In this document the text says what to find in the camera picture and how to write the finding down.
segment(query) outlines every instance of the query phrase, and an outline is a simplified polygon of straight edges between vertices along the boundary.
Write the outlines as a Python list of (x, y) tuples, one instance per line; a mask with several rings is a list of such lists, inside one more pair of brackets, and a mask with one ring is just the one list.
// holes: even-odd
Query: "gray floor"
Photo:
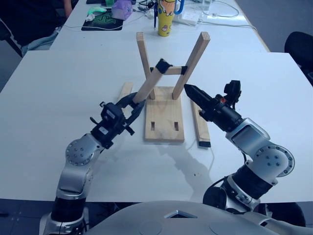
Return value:
[[(313, 0), (236, 0), (251, 23), (273, 52), (283, 52), (284, 43), (293, 31), (313, 35)], [(6, 42), (0, 41), (0, 91), (20, 62), (19, 56)], [(307, 226), (313, 224), (313, 203), (299, 203)], [(51, 202), (31, 202), (0, 199), (0, 235), (36, 235), (40, 217), (51, 211)], [(98, 215), (103, 208), (89, 204), (96, 224), (105, 215)]]

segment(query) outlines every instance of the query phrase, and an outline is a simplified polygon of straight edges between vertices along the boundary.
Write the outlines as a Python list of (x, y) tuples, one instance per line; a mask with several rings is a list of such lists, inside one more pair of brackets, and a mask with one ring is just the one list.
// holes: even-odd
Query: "purple toy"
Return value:
[(117, 0), (112, 6), (112, 18), (126, 20), (133, 12), (130, 0)]

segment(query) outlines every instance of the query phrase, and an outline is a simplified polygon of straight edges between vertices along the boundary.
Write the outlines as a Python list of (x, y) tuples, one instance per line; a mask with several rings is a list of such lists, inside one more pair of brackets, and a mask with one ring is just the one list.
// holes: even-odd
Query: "white table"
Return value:
[[(234, 0), (225, 0), (224, 2), (239, 9)], [(184, 9), (201, 6), (189, 0), (187, 0), (185, 4)], [(260, 41), (258, 34), (251, 28), (213, 25), (190, 27), (188, 25), (174, 23), (171, 35), (169, 37), (160, 37), (157, 34), (157, 30), (154, 31), (153, 29), (154, 21), (149, 20), (145, 16), (141, 17), (143, 14), (138, 12), (133, 12), (130, 15), (124, 22), (121, 31), (81, 31), (81, 26), (84, 24), (90, 6), (92, 5), (87, 5), (86, 0), (78, 1), (72, 14), (65, 23), (65, 25), (70, 27), (78, 27), (68, 28), (64, 26), (50, 50), (106, 50), (108, 47), (116, 45), (118, 45), (121, 50), (125, 50), (129, 47), (136, 46), (133, 38), (134, 34), (139, 31), (145, 33), (146, 41), (153, 44), (154, 47), (171, 48), (177, 45), (177, 42), (181, 45), (194, 44), (193, 39), (197, 37), (201, 31), (207, 31), (211, 36), (211, 46), (208, 48), (209, 51), (267, 51), (267, 48), (265, 48), (262, 41)], [(212, 4), (211, 12), (228, 16), (236, 14), (235, 10), (219, 2)], [(239, 16), (236, 18), (216, 17), (212, 18), (210, 22), (235, 25), (249, 24), (241, 10)]]
[[(309, 82), (288, 54), (214, 53), (210, 47), (189, 83), (214, 96), (222, 94), (230, 80), (241, 80), (238, 112), (267, 130), (274, 143), (295, 157), (294, 171), (279, 178), (262, 201), (312, 201)], [(182, 64), (191, 48), (177, 50), (175, 55), (160, 48), (150, 54), (151, 63), (162, 56)], [(132, 81), (137, 91), (144, 79), (135, 48), (28, 52), (0, 93), (0, 198), (54, 200), (68, 143), (93, 128), (89, 117), (100, 119), (98, 104), (116, 101), (123, 82)], [(175, 82), (175, 76), (166, 77), (159, 85)], [(144, 142), (143, 112), (132, 125), (136, 133), (116, 137), (113, 147), (100, 156), (88, 201), (201, 202), (212, 182), (243, 164), (241, 153), (212, 123), (208, 124), (212, 148), (197, 147), (191, 105), (184, 92), (181, 99), (185, 142)]]

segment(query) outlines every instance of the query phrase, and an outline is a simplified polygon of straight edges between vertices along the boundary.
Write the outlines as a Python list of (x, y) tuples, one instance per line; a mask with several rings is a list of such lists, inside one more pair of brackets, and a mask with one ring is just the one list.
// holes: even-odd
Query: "green mouse pad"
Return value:
[(118, 31), (122, 29), (122, 25), (123, 20), (112, 18), (111, 9), (108, 9), (106, 13), (96, 16), (93, 21), (85, 21), (82, 31)]

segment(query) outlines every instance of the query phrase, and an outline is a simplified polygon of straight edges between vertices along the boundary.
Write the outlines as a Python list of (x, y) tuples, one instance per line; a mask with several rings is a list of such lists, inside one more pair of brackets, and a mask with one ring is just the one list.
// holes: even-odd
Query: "wooden plank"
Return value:
[(188, 81), (191, 73), (195, 69), (198, 61), (200, 60), (206, 46), (210, 41), (210, 35), (207, 32), (201, 32), (199, 38), (189, 56), (186, 63), (187, 70), (184, 75), (181, 75), (173, 90), (173, 99), (177, 99), (184, 88), (185, 83)]
[[(132, 82), (125, 82), (117, 101), (119, 101), (121, 98), (129, 95), (132, 92), (133, 85), (134, 84)], [(124, 116), (126, 118), (129, 118), (132, 115), (132, 110), (133, 110), (132, 107), (130, 107), (129, 105), (127, 105), (126, 108), (122, 109)]]
[(134, 84), (132, 82), (125, 82), (117, 101), (119, 101), (121, 98), (129, 95), (132, 92), (133, 86), (134, 86)]
[(181, 75), (181, 67), (182, 66), (171, 66), (164, 75)]
[(201, 147), (211, 147), (211, 139), (209, 129), (207, 127), (207, 122), (199, 115), (199, 111), (201, 108), (192, 100), (192, 113), (194, 116), (195, 126), (196, 126), (196, 134), (199, 146)]
[(164, 71), (162, 71), (163, 73), (166, 73), (166, 71), (170, 67), (170, 65), (166, 61), (161, 59), (157, 63), (156, 68), (150, 73), (148, 79), (145, 80), (145, 82), (142, 84), (139, 91), (137, 92), (137, 94), (133, 98), (134, 103), (140, 103), (140, 102), (144, 101), (148, 97), (150, 92), (153, 90), (153, 88), (155, 87), (157, 82), (162, 78), (163, 73), (161, 73), (157, 69), (157, 68), (159, 68), (158, 66), (160, 66), (160, 67), (162, 67), (162, 69), (164, 69)]
[[(145, 39), (143, 36), (143, 32), (137, 32), (136, 40), (137, 40), (137, 45), (139, 49), (139, 54), (140, 54), (143, 70), (145, 72), (146, 79), (148, 79), (148, 77), (150, 76), (150, 66), (149, 66), (148, 54), (147, 54), (146, 43), (145, 43)], [(150, 99), (156, 98), (155, 92), (153, 89), (149, 97)]]
[(146, 141), (184, 142), (180, 97), (172, 99), (173, 87), (155, 87), (156, 99), (146, 103)]

